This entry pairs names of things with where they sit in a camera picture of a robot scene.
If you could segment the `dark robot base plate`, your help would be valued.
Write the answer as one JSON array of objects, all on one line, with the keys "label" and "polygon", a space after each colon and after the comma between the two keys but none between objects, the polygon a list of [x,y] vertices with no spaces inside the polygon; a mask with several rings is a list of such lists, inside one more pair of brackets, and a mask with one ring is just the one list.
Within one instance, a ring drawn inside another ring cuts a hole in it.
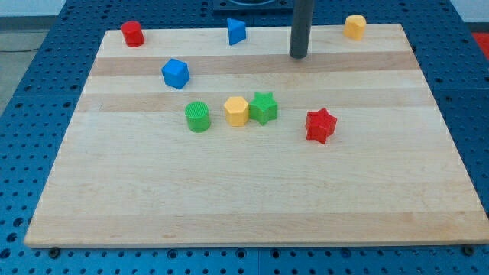
[{"label": "dark robot base plate", "polygon": [[212,11],[245,12],[245,11],[292,11],[294,0],[212,0]]}]

